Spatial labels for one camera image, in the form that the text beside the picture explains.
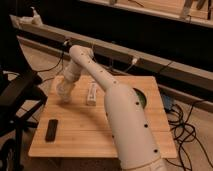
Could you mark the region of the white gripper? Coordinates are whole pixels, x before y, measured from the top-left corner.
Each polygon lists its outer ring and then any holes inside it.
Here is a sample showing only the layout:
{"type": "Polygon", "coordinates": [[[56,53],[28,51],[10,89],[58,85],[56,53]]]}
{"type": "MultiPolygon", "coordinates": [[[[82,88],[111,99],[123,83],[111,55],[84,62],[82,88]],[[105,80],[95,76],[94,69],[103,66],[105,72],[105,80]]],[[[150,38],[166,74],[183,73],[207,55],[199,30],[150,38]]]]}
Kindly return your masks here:
{"type": "Polygon", "coordinates": [[[74,87],[75,87],[75,83],[74,82],[70,82],[69,80],[63,78],[59,82],[59,84],[57,85],[56,90],[57,90],[57,93],[58,93],[58,90],[60,88],[62,88],[62,89],[71,89],[71,91],[72,91],[74,87]]]}

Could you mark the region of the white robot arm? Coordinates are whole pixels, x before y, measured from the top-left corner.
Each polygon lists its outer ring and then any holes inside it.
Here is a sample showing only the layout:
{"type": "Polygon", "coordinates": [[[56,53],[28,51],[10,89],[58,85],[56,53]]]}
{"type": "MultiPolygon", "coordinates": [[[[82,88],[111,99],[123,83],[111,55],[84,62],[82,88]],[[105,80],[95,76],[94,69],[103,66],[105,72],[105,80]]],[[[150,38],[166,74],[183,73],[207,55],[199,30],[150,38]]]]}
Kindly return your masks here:
{"type": "Polygon", "coordinates": [[[135,90],[117,81],[95,63],[91,48],[73,45],[69,55],[70,62],[63,72],[64,78],[57,85],[61,100],[70,100],[81,70],[86,69],[105,92],[104,107],[122,170],[167,171],[135,90]]]}

